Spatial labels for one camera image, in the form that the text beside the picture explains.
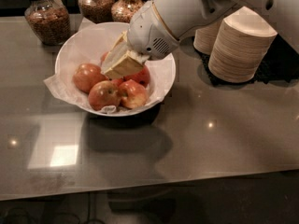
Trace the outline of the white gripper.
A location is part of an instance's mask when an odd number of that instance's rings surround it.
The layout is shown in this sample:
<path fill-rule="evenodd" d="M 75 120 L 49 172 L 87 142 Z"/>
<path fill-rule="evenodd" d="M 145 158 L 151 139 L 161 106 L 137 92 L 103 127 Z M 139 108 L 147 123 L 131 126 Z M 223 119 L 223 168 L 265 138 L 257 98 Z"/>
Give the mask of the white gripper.
<path fill-rule="evenodd" d="M 149 58 L 161 60 L 178 45 L 154 2 L 148 1 L 131 18 L 128 32 L 123 31 L 117 38 L 101 64 L 102 73 L 110 79 L 138 73 Z"/>

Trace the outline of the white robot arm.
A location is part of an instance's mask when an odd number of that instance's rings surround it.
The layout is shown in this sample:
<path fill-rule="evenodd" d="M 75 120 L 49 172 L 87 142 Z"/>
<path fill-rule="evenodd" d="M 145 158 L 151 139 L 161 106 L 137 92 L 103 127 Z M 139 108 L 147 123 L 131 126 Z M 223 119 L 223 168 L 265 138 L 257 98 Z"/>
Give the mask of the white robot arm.
<path fill-rule="evenodd" d="M 255 11 L 289 44 L 275 69 L 287 78 L 296 76 L 299 0 L 150 0 L 132 17 L 127 42 L 116 44 L 102 63 L 102 71 L 112 79 L 134 74 L 148 58 L 161 60 L 178 47 L 182 37 L 241 7 Z"/>

